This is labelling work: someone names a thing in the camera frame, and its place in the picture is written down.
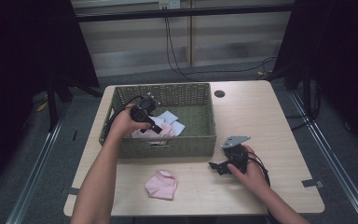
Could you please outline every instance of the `black hole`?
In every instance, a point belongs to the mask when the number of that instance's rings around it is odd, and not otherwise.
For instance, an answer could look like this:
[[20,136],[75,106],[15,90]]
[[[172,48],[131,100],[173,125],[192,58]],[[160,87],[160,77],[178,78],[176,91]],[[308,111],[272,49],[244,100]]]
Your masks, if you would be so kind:
[[226,95],[226,93],[223,92],[223,91],[215,91],[215,92],[214,92],[214,96],[219,97],[219,98],[222,98],[222,97],[224,97],[225,95]]

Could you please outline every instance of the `black cable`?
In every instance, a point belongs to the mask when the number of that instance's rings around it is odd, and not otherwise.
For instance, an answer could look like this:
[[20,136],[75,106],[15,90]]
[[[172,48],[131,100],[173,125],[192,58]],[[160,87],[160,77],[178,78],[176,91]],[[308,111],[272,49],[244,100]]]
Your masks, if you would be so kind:
[[266,167],[264,167],[264,165],[262,163],[260,163],[260,161],[257,161],[253,158],[248,158],[248,160],[254,161],[255,163],[257,163],[258,166],[260,166],[261,171],[263,172],[264,178],[266,179],[268,185],[271,187],[271,183],[269,182],[269,171],[266,169]]
[[[248,152],[248,154],[252,154],[254,155],[257,160],[253,159],[253,158],[249,158],[248,157],[248,160],[250,161],[254,161],[260,168],[261,168],[261,171],[263,172],[263,175],[264,175],[264,178],[266,179],[266,182],[267,184],[271,187],[271,183],[269,181],[269,171],[266,169],[266,167],[264,166],[263,162],[260,160],[260,158],[255,155],[253,152]],[[267,210],[268,212],[268,219],[270,221],[270,223],[272,224],[279,224],[280,222],[270,213],[269,210]]]
[[319,111],[321,109],[321,104],[322,104],[321,88],[319,87],[319,85],[317,85],[316,92],[313,97],[313,110],[310,113],[310,115],[300,114],[300,115],[285,116],[287,119],[303,119],[305,117],[309,117],[309,121],[305,121],[304,123],[301,123],[300,125],[298,125],[294,128],[291,128],[291,130],[295,131],[295,130],[302,128],[302,127],[310,124],[311,122],[315,121],[319,115]]
[[[165,18],[165,28],[166,28],[166,35],[167,35],[167,59],[168,59],[168,64],[170,65],[170,68],[173,70],[173,72],[182,75],[184,78],[186,78],[186,79],[188,79],[190,81],[199,82],[198,80],[195,80],[195,79],[187,77],[189,75],[204,74],[204,73],[239,73],[239,72],[247,72],[247,71],[255,70],[256,68],[264,66],[265,64],[270,63],[272,61],[272,60],[269,60],[269,61],[266,62],[266,60],[276,58],[276,57],[268,57],[268,58],[264,59],[263,62],[258,66],[247,68],[247,69],[241,69],[241,70],[226,70],[226,71],[215,70],[215,71],[199,71],[199,72],[185,73],[185,72],[182,72],[182,70],[180,70],[179,65],[178,65],[178,63],[176,61],[176,56],[175,56],[175,53],[174,53],[174,50],[173,50],[173,44],[172,44],[172,38],[171,38],[171,26],[170,26],[170,22],[169,22],[168,18]],[[172,56],[173,56],[177,71],[172,67],[171,60],[170,60],[170,57],[169,57],[169,51],[168,51],[169,41],[171,43]]]
[[263,62],[261,63],[261,64],[263,64],[263,74],[259,75],[255,80],[260,80],[260,78],[266,74],[266,64],[274,61],[277,58],[278,57],[268,57],[268,58],[264,59]]
[[103,135],[103,139],[106,140],[107,135],[109,134],[110,131],[110,127],[113,124],[113,121],[115,121],[115,118],[117,117],[117,115],[125,110],[127,108],[127,105],[129,105],[132,101],[134,101],[136,98],[140,98],[141,100],[144,99],[144,97],[142,95],[137,95],[132,97],[129,101],[127,101],[126,104],[122,105],[118,110],[115,111],[115,113],[112,115],[112,117],[106,122],[106,127],[104,130],[104,135]]

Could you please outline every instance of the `human arm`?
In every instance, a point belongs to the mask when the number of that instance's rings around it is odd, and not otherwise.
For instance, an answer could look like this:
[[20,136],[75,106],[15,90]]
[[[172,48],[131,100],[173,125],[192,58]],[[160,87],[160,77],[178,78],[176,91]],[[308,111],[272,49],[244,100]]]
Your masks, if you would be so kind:
[[[250,152],[248,153],[249,157],[255,159],[255,155],[253,154],[255,152],[249,146],[245,146],[245,148]],[[266,205],[269,212],[279,222],[282,224],[309,223],[269,187],[257,163],[250,161],[245,174],[232,164],[229,164],[227,167],[248,190]]]
[[133,121],[129,108],[117,115],[77,195],[71,223],[110,223],[121,140],[137,129],[149,127],[149,123]]

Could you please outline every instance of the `fabric item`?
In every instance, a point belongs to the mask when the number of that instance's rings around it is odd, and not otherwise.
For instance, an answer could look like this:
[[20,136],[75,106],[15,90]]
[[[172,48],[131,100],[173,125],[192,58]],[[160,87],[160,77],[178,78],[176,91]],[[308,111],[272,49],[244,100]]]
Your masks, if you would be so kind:
[[165,111],[160,116],[158,116],[159,119],[164,119],[164,122],[172,124],[174,121],[178,120],[178,117],[176,117],[173,113],[170,111]]
[[[146,132],[141,133],[140,130],[135,130],[131,136],[132,138],[158,138],[158,137],[173,137],[175,133],[173,132],[172,125],[168,123],[162,123],[160,128],[162,131],[160,133],[155,133],[152,130],[148,129]],[[152,145],[166,145],[167,142],[149,142]]]
[[158,171],[146,181],[145,188],[150,198],[173,200],[177,181],[167,171]]
[[186,127],[185,125],[183,125],[182,123],[179,123],[178,121],[175,121],[171,125],[172,125],[173,132],[175,133],[175,136],[178,136],[179,134],[181,134],[182,131]]
[[151,116],[149,116],[149,118],[155,121],[156,125],[159,127],[161,127],[162,123],[164,123],[164,119],[160,119],[158,117],[151,117]]

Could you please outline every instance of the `table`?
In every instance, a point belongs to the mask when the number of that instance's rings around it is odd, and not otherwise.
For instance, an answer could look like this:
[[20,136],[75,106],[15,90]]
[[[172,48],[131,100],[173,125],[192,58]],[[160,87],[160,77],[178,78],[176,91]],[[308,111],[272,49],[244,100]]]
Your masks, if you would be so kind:
[[[112,216],[229,216],[264,215],[267,209],[232,175],[219,175],[208,162],[226,160],[220,145],[229,135],[250,135],[246,142],[269,170],[271,187],[298,213],[321,213],[324,203],[316,187],[304,188],[310,171],[267,81],[211,82],[217,140],[211,158],[126,159],[117,165]],[[98,137],[115,87],[106,88],[72,187],[79,189],[98,155]],[[151,199],[145,182],[157,170],[178,180],[173,201]],[[76,196],[68,195],[64,213],[71,216]]]

